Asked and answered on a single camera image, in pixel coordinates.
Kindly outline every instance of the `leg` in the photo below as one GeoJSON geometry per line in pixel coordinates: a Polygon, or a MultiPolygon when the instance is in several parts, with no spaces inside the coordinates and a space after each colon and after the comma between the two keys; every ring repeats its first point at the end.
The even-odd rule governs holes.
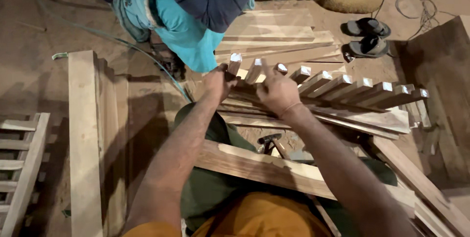
{"type": "MultiPolygon", "coordinates": [[[[183,107],[175,117],[178,126],[189,114],[195,103],[183,107]]],[[[206,139],[234,145],[247,150],[256,148],[242,138],[238,132],[227,128],[222,117],[215,113],[206,132],[206,139]]],[[[181,216],[191,231],[196,231],[208,218],[219,211],[224,200],[236,198],[246,193],[251,181],[195,167],[181,194],[181,216]]]]}

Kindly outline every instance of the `hammer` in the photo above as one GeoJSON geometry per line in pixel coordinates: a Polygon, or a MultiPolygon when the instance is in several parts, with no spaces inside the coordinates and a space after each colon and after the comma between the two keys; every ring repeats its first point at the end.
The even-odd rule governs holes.
{"type": "Polygon", "coordinates": [[[290,160],[291,158],[287,154],[287,151],[285,150],[284,146],[279,143],[279,139],[282,137],[282,133],[275,133],[271,134],[268,136],[264,136],[258,139],[258,143],[262,144],[265,148],[264,153],[265,154],[270,154],[273,148],[269,148],[269,145],[271,143],[274,144],[273,147],[276,147],[277,151],[281,155],[283,159],[290,160]]]}

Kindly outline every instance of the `sandal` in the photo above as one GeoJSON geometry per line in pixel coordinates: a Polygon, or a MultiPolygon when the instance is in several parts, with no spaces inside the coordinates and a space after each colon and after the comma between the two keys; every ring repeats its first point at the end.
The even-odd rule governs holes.
{"type": "Polygon", "coordinates": [[[388,53],[389,42],[378,36],[367,36],[361,41],[348,43],[350,54],[356,58],[379,58],[388,53]]]}
{"type": "Polygon", "coordinates": [[[348,21],[344,33],[349,36],[375,35],[381,38],[390,36],[391,30],[387,24],[373,18],[362,18],[358,21],[348,21]]]}

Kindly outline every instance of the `wooden frame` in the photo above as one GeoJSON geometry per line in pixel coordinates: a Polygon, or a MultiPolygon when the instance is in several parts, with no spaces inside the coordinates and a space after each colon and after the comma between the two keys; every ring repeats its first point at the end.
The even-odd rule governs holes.
{"type": "Polygon", "coordinates": [[[0,213],[7,213],[0,237],[19,234],[44,154],[49,116],[49,113],[38,113],[31,121],[3,121],[8,124],[2,124],[2,128],[26,131],[26,133],[23,141],[6,142],[8,144],[22,142],[22,151],[18,154],[17,160],[0,160],[0,170],[15,170],[12,181],[2,181],[0,184],[0,190],[7,192],[5,204],[0,209],[0,213]]]}

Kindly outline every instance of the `person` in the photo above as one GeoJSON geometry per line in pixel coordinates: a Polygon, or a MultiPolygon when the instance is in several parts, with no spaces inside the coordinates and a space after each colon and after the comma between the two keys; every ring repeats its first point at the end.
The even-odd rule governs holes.
{"type": "Polygon", "coordinates": [[[250,0],[105,1],[135,41],[148,41],[154,30],[191,70],[209,72],[224,32],[250,0]]]}
{"type": "MultiPolygon", "coordinates": [[[[265,63],[263,69],[267,77],[258,84],[257,95],[302,138],[329,189],[352,218],[348,225],[359,232],[342,234],[414,236],[405,211],[373,172],[302,104],[297,84],[265,63]]],[[[178,112],[176,129],[137,190],[124,237],[181,236],[181,218],[193,237],[330,236],[304,194],[194,167],[204,139],[254,150],[215,113],[236,84],[236,79],[225,81],[226,70],[221,64],[209,72],[201,99],[178,112]]]]}

